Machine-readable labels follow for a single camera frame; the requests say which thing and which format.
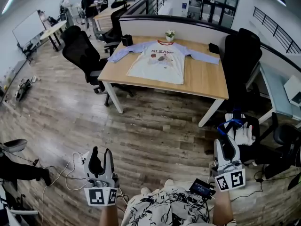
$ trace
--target wooden floor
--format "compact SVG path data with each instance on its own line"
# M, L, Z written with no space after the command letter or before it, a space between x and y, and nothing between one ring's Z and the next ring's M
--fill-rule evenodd
M93 43L103 51L101 42ZM32 161L39 158L44 167L52 165L61 171L73 152L86 153L97 146L103 153L109 148L120 187L130 197L139 194L143 186L151 190L161 188L168 178L187 182L207 179L213 155L205 151L213 150L213 141L218 137L215 126L224 120L225 113L220 109L205 127L198 127L212 99L138 87L131 87L135 96L130 97L116 89L125 108L119 114L114 105L109 108L103 105L106 95L96 95L86 83L84 73L66 61L61 52L54 52L49 42L38 50L31 65L41 81L34 83L26 98L16 104L17 113L1 107L1 141L28 140L28 146L17 155ZM14 80L10 93L14 94L22 78L32 75L32 69L26 65ZM269 106L267 102L256 116L267 112ZM58 173L54 168L49 169L55 179ZM260 169L260 166L246 169L247 186L232 192L232 199L260 189L260 184L253 179ZM280 176L297 172L292 167ZM84 177L79 164L72 176ZM298 215L301 186L287 191L290 179L264 182L263 193L235 200L232 207L238 225L280 225L281 221L287 222ZM77 188L85 180L68 182L69 187ZM26 203L40 213L36 217L39 225L44 182L19 180L18 192L8 183L4 186L15 196L26 195ZM87 205L83 190L68 191L63 177L46 189L44 203L44 225L95 226L98 223L100 210ZM121 199L118 205L125 209Z

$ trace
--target ceiling light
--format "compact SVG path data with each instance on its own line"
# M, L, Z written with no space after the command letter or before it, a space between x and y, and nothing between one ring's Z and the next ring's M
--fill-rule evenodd
M7 4L5 5L5 7L2 11L2 14L4 14L8 10L9 6L13 3L13 1L14 0L8 0Z
M286 2L285 2L285 0L277 0L277 1L280 2L283 6L286 7Z

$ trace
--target blue sleeve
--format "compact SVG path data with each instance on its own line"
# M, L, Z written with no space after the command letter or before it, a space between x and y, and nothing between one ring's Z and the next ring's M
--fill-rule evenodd
M220 62L219 58L216 58L216 57L213 57L213 56L210 56L210 55L207 55L207 54L189 49L189 48L187 48L185 46L182 46L180 44L174 44L174 45L176 46L176 48L178 50L181 51L181 53L183 55L185 55L185 56L191 55L191 57L195 60L204 61L204 62L207 62L207 63L216 64L216 65L218 65L219 62Z
M141 53L147 49L147 47L154 42L146 42L146 43L138 43L132 46L123 48L114 53L110 58L108 58L109 62L116 63L121 60L124 56L126 56L129 52Z

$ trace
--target red collar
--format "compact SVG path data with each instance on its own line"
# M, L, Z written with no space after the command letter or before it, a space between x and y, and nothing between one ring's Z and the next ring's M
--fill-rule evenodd
M166 45L166 46L174 44L174 42L168 43L168 42L163 42L163 41L160 41L160 40L158 40L158 43L161 44L161 45Z

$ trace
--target forearm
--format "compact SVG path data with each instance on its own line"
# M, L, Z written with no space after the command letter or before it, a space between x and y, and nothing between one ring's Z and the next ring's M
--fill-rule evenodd
M213 212L213 223L215 225L224 225L233 220L229 192L220 192L216 190L215 205Z
M118 214L116 205L102 208L99 226L118 226Z

